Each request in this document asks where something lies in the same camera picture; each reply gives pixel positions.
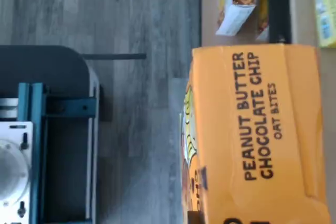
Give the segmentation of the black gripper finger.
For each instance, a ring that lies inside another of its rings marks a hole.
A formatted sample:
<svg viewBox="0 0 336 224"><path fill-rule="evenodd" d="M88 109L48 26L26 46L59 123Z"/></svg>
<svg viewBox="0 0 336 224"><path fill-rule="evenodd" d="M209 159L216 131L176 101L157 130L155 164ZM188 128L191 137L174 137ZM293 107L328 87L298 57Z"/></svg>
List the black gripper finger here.
<svg viewBox="0 0 336 224"><path fill-rule="evenodd" d="M188 211L187 224L201 224L201 213L199 211Z"/></svg>

